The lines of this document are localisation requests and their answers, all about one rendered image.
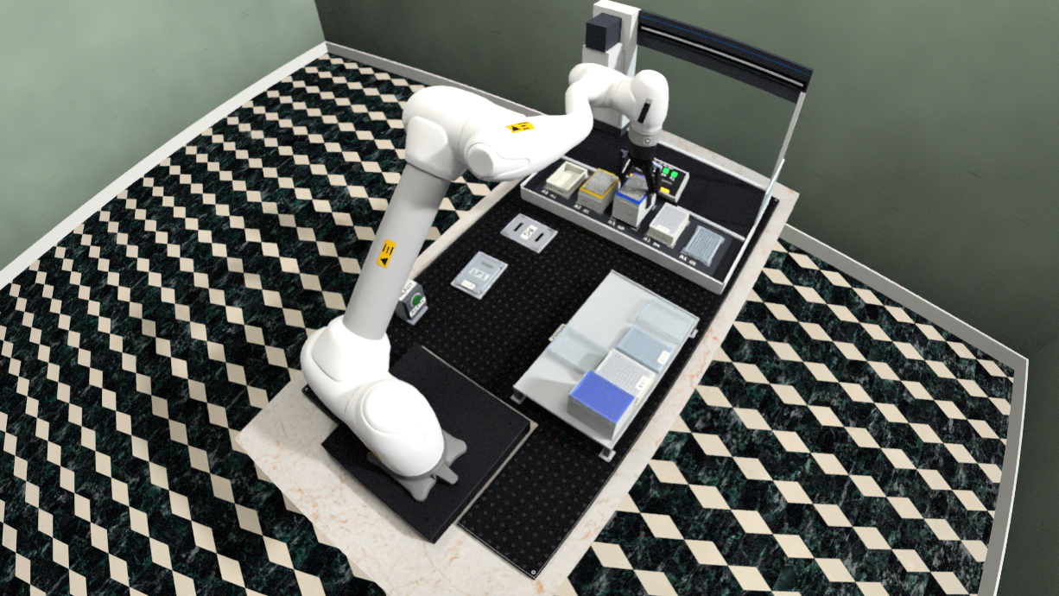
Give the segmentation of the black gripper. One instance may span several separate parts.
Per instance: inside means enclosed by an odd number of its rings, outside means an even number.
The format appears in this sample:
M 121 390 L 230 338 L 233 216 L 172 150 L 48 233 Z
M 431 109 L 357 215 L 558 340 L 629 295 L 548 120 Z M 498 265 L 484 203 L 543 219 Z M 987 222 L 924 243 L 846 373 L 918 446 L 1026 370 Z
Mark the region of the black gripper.
M 627 156 L 630 159 L 630 164 L 627 166 L 627 168 L 626 168 L 625 171 L 622 171 Z M 662 187 L 662 169 L 663 169 L 663 165 L 662 164 L 660 164 L 660 165 L 657 164 L 656 163 L 656 159 L 653 159 L 653 156 L 656 156 L 656 145 L 653 145 L 651 147 L 642 147 L 642 146 L 638 146 L 636 143 L 630 142 L 629 151 L 627 151 L 626 149 L 621 149 L 620 150 L 620 152 L 618 152 L 617 170 L 615 170 L 615 174 L 614 174 L 614 175 L 618 176 L 620 186 L 622 187 L 622 185 L 624 185 L 626 183 L 626 179 L 627 179 L 626 176 L 633 168 L 633 166 L 636 166 L 636 168 L 640 168 L 643 171 L 644 177 L 645 177 L 645 181 L 646 181 L 646 184 L 647 184 L 647 188 L 649 191 L 648 195 L 647 195 L 646 205 L 645 205 L 645 207 L 647 207 L 647 210 L 651 205 L 652 196 L 657 195 L 661 191 L 661 187 Z M 638 159 L 640 159 L 640 160 L 638 160 Z M 641 161 L 641 160 L 645 160 L 645 161 Z M 636 164 L 636 165 L 634 165 L 634 164 Z M 653 174 L 653 175 L 651 173 L 651 166 L 653 166 L 653 171 L 656 171 L 656 174 Z

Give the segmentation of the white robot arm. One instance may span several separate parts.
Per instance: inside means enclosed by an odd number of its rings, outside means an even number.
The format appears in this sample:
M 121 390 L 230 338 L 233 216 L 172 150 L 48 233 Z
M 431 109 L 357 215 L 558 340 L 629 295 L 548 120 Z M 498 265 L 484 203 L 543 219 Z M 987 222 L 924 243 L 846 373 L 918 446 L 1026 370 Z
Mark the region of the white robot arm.
M 525 118 L 454 86 L 416 91 L 403 107 L 406 168 L 351 304 L 301 348 L 301 372 L 317 397 L 371 448 L 367 460 L 416 501 L 439 478 L 453 486 L 449 467 L 466 444 L 441 430 L 417 389 L 390 375 L 385 327 L 451 182 L 468 169 L 492 182 L 544 169 L 590 133 L 590 107 L 630 119 L 628 137 L 638 146 L 659 143 L 669 109 L 669 84 L 660 73 L 643 70 L 632 79 L 578 64 L 568 83 L 566 116 Z

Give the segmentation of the white ready key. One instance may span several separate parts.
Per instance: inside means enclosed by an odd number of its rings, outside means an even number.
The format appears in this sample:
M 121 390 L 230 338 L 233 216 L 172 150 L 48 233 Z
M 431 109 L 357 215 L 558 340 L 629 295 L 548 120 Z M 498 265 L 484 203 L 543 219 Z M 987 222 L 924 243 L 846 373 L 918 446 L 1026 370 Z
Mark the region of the white ready key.
M 396 315 L 402 318 L 409 324 L 414 325 L 419 317 L 429 308 L 423 295 L 421 285 L 412 279 L 406 281 L 402 294 L 396 305 Z

